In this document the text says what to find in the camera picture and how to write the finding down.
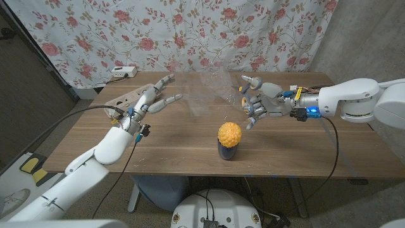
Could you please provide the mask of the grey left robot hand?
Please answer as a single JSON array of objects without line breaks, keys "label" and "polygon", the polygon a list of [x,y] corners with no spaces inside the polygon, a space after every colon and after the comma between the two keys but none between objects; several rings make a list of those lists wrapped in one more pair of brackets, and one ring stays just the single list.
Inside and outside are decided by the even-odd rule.
[{"label": "grey left robot hand", "polygon": [[176,94],[167,99],[161,99],[154,102],[161,92],[166,89],[167,85],[174,81],[175,75],[173,73],[169,74],[144,92],[136,104],[132,107],[132,112],[129,114],[131,120],[140,122],[145,117],[146,113],[157,113],[169,104],[182,99],[183,94]]}]

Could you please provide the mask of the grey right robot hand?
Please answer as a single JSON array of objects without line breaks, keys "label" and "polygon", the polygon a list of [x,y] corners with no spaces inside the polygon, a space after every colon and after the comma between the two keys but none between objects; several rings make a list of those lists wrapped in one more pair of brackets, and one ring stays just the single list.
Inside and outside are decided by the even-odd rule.
[{"label": "grey right robot hand", "polygon": [[292,110],[279,85],[263,82],[261,77],[242,75],[242,79],[247,82],[239,88],[242,94],[242,109],[248,115],[247,130],[251,130],[265,117],[286,116]]}]

